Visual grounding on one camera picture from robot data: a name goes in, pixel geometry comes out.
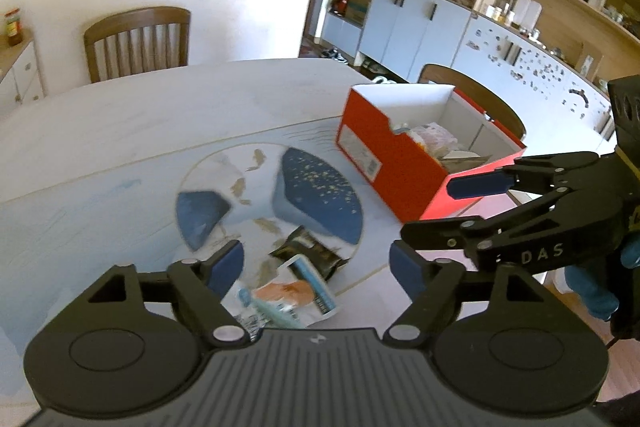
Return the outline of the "white spouted drink pouch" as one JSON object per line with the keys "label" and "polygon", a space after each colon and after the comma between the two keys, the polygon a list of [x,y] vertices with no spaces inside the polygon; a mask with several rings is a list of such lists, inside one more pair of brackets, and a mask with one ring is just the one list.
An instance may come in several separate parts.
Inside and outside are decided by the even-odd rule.
{"label": "white spouted drink pouch", "polygon": [[264,329],[275,329],[277,306],[266,297],[258,297],[255,291],[241,282],[234,282],[222,304],[254,340]]}

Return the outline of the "pink printed snack packet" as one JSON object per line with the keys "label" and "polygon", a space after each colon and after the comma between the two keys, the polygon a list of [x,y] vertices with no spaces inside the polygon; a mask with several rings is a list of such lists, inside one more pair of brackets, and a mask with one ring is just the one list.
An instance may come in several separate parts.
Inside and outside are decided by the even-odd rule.
{"label": "pink printed snack packet", "polygon": [[465,150],[458,139],[437,122],[413,127],[406,132],[406,135],[436,159],[443,158],[450,150]]}

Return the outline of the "white packet with sausage picture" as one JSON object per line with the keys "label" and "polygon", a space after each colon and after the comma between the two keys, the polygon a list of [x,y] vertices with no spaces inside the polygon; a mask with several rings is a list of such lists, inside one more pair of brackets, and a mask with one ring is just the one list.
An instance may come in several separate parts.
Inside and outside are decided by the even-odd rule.
{"label": "white packet with sausage picture", "polygon": [[340,311],[323,277],[303,255],[296,255],[280,265],[270,282],[253,291],[296,317],[304,324],[304,329],[326,321]]}

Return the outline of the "black snack packet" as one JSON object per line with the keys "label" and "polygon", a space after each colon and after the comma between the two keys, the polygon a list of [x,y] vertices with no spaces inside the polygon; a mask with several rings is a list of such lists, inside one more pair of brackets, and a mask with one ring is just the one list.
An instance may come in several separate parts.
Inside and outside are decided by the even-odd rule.
{"label": "black snack packet", "polygon": [[328,281],[338,269],[348,263],[347,259],[326,247],[304,227],[295,229],[282,245],[269,254],[270,257],[278,259],[282,263],[291,260],[296,255],[305,256],[325,281]]}

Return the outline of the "teal plastic stick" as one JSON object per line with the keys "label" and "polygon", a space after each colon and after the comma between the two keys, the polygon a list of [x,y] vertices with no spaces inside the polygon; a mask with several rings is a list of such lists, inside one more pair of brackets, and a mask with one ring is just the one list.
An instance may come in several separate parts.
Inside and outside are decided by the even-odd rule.
{"label": "teal plastic stick", "polygon": [[268,303],[257,297],[247,288],[241,288],[238,292],[238,298],[243,306],[253,306],[261,313],[269,322],[279,329],[303,329],[304,324],[300,323],[296,317],[292,317],[288,312],[282,311],[277,306]]}

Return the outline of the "silver foil snack bag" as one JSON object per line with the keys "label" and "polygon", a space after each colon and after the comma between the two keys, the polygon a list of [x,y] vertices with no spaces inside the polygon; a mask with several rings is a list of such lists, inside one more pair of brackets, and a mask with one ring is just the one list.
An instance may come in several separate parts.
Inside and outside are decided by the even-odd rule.
{"label": "silver foil snack bag", "polygon": [[439,164],[448,173],[458,173],[482,167],[490,161],[489,156],[480,156],[472,150],[450,150],[443,158],[439,159]]}

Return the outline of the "wooden chair right of table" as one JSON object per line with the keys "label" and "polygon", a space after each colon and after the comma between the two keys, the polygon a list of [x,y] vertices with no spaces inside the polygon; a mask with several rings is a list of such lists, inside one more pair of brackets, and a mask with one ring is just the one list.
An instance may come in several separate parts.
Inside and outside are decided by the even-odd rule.
{"label": "wooden chair right of table", "polygon": [[525,124],[502,98],[462,72],[442,65],[427,64],[420,72],[419,82],[451,84],[515,138],[521,140],[526,135]]}

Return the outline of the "red cardboard shoe box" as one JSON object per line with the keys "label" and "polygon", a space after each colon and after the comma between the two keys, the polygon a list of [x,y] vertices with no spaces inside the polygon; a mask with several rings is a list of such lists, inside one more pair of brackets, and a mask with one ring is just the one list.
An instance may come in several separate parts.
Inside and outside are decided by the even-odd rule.
{"label": "red cardboard shoe box", "polygon": [[450,84],[350,88],[336,144],[402,223],[445,218],[476,202],[447,183],[511,165],[525,145]]}

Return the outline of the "wooden chair behind table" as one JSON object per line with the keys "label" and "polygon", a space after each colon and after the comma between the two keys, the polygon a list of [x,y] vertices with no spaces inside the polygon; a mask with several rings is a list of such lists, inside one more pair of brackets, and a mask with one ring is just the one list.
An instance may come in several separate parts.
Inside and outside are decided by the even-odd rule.
{"label": "wooden chair behind table", "polygon": [[191,12],[151,6],[113,14],[84,32],[91,83],[184,67],[189,62]]}

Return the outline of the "small white side cabinet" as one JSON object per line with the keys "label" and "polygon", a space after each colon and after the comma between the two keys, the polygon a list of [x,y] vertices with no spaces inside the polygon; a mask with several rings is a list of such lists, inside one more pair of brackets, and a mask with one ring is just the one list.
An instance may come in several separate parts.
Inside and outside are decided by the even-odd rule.
{"label": "small white side cabinet", "polygon": [[23,41],[10,46],[1,37],[0,55],[0,116],[6,117],[22,105],[44,98],[34,34],[23,29]]}

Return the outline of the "red lidded sauce jar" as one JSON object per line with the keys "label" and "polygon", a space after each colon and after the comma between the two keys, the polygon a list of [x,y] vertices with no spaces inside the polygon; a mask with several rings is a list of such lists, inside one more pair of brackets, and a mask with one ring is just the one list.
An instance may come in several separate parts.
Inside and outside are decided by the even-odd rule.
{"label": "red lidded sauce jar", "polygon": [[9,46],[17,46],[23,41],[21,10],[13,9],[4,14],[6,24],[6,41]]}

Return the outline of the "white and wood wall cabinet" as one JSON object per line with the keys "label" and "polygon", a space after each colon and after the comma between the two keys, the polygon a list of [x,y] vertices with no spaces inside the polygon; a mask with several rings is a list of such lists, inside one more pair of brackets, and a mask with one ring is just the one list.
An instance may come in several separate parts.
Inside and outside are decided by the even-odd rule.
{"label": "white and wood wall cabinet", "polygon": [[637,74],[639,41],[606,19],[638,0],[367,0],[352,57],[365,56],[409,82],[428,64],[447,66],[508,103],[529,138],[544,130],[613,131],[598,78]]}

